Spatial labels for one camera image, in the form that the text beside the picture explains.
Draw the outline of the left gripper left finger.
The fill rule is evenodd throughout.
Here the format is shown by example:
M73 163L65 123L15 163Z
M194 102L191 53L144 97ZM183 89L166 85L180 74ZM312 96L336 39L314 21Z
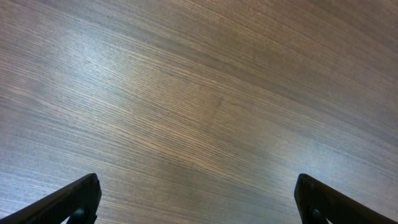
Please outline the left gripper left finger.
M90 173L1 219L1 224L94 224L101 200L98 176Z

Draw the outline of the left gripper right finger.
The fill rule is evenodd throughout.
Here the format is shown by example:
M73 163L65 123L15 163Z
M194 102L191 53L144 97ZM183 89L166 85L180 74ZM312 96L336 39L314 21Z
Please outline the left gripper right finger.
M303 224L397 224L307 174L299 174L294 198Z

